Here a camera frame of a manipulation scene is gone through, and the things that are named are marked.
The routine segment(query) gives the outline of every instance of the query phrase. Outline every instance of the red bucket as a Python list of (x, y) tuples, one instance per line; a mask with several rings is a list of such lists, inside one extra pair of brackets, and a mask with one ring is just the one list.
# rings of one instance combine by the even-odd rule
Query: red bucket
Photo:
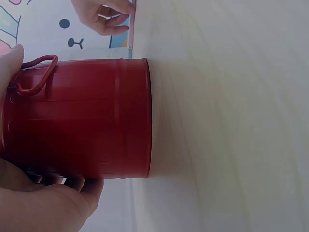
[[(50, 64), (38, 63), (52, 60)], [(151, 158), (147, 60), (25, 63), (2, 101), (1, 156), (26, 172), (146, 178)]]

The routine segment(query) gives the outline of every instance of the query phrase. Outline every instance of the blue shape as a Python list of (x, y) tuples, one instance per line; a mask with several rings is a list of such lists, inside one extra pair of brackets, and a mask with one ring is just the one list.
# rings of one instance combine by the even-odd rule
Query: blue shape
[[(123, 24), (124, 26), (129, 26), (130, 18), (128, 18)], [(113, 35), (111, 37), (110, 48), (122, 47), (123, 43), (128, 39), (128, 31), (120, 35)]]
[(62, 27), (62, 28), (68, 28), (70, 26), (70, 22), (69, 20), (67, 19), (61, 19), (60, 22), (59, 22), (59, 25)]
[(17, 38), (19, 22), (0, 6), (0, 30)]

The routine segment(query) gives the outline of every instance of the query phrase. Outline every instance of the white surface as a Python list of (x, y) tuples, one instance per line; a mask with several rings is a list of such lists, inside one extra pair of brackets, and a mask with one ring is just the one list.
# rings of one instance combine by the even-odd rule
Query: white surface
[(140, 0), (151, 176), (137, 232), (309, 231), (307, 0)]
[(135, 232), (131, 180), (105, 180), (98, 209), (80, 232)]

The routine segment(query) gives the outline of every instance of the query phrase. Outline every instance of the red handle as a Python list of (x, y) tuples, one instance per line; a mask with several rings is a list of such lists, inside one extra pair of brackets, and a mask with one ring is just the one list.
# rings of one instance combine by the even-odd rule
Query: red handle
[(33, 67), (33, 66), (35, 66), (35, 65), (37, 65), (37, 64), (39, 64), (43, 61), (46, 61), (46, 60), (52, 60), (52, 62), (49, 64), (48, 68), (46, 69), (42, 80), (35, 87), (30, 88), (30, 89), (23, 89), (19, 82), (16, 83), (17, 92), (18, 92), (19, 95), (21, 95), (21, 96), (33, 96), (33, 95), (38, 94), (42, 90), (42, 88), (44, 87), (45, 83), (47, 82), (47, 79), (49, 78), (53, 69), (57, 65), (58, 56), (56, 56), (56, 55), (43, 56), (43, 57), (40, 57), (40, 58), (38, 58), (34, 61), (24, 63), (21, 66), (21, 69), (31, 68), (31, 67)]

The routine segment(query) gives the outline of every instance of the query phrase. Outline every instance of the cartoon poster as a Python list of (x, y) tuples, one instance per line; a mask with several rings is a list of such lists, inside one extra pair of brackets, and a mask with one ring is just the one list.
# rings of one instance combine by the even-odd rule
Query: cartoon poster
[(128, 37), (128, 32), (117, 36), (97, 34), (79, 22), (70, 0), (0, 3), (0, 56), (22, 44), (25, 62), (47, 54), (56, 54), (60, 60), (128, 58)]

